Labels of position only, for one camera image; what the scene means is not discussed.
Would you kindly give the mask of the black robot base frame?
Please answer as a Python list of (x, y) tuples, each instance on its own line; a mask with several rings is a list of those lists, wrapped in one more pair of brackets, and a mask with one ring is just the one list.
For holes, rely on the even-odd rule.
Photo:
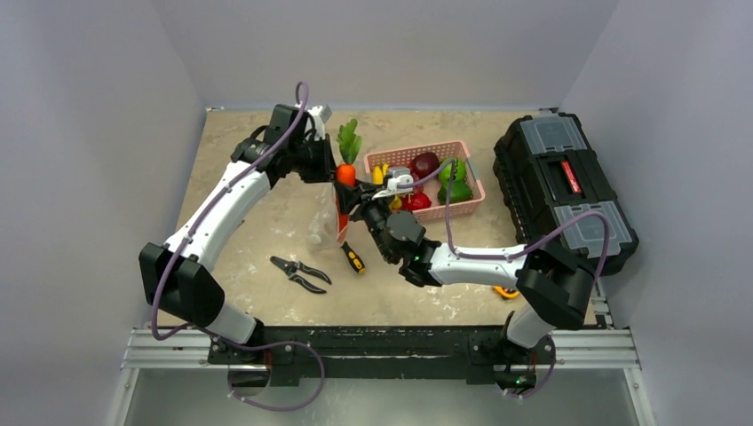
[(504, 338), (501, 326), (268, 326), (262, 351), (213, 339), (208, 362), (257, 370), (273, 386), (303, 378), (460, 380), (511, 391), (533, 388), (555, 361), (551, 337), (531, 349)]

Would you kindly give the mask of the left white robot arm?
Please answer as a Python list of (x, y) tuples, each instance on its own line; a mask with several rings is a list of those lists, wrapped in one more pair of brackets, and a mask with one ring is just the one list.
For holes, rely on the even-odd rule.
[(165, 242), (148, 243), (139, 268), (157, 340), (196, 327), (230, 344), (241, 362), (265, 350), (260, 319), (226, 300), (212, 272), (250, 210), (290, 172), (307, 183), (329, 182), (335, 162), (325, 124), (328, 106), (274, 107), (270, 121), (238, 143), (218, 183), (195, 213)]

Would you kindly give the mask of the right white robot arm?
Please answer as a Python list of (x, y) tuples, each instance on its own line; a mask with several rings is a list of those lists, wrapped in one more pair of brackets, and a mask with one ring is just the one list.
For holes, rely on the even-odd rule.
[(506, 320), (498, 348), (519, 361), (555, 329), (583, 326), (588, 298), (606, 259), (592, 264), (554, 239), (574, 226), (574, 217), (529, 245), (509, 248), (458, 248), (426, 237), (410, 211), (393, 212), (382, 186), (334, 184), (340, 211), (366, 224), (385, 262), (396, 264), (417, 287), (468, 283), (517, 289), (526, 306)]

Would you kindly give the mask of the orange toy carrot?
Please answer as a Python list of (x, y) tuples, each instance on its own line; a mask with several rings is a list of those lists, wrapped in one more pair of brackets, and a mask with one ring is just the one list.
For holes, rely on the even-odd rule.
[[(337, 144), (342, 162), (336, 169), (336, 181), (340, 184), (355, 186), (357, 172), (353, 166), (361, 150), (362, 136), (356, 133), (358, 120), (352, 118), (348, 123), (339, 126)], [(337, 242), (343, 243), (346, 237), (348, 216), (340, 209), (336, 199), (337, 208)]]

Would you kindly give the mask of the pink plastic basket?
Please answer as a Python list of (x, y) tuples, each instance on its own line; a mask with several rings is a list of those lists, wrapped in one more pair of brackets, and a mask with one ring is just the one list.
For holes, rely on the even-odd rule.
[[(451, 217), (472, 214), (485, 200), (486, 193), (481, 184), (480, 174), (472, 162), (468, 147), (462, 140), (401, 147), (365, 154), (363, 159), (364, 169), (366, 170), (367, 176), (370, 177), (373, 169), (376, 166), (381, 166), (383, 164), (407, 167), (416, 156), (423, 154), (424, 152), (433, 152), (437, 154), (441, 160), (449, 156), (454, 156), (465, 166), (466, 175), (464, 182), (472, 191), (472, 198), (468, 201), (451, 203), (449, 212)], [(439, 201), (437, 198), (439, 190), (440, 182), (436, 178), (424, 184), (424, 193), (431, 200), (432, 205), (427, 209), (418, 209), (414, 211), (419, 222), (443, 220), (445, 218), (445, 207), (443, 206), (444, 201)]]

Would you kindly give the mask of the clear zip top bag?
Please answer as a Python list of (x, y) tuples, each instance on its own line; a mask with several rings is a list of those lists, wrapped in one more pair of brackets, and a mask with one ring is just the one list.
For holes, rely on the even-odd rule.
[(312, 250), (340, 248), (345, 242), (349, 219), (339, 213), (334, 185), (326, 184), (316, 200), (319, 211), (309, 226), (309, 246)]

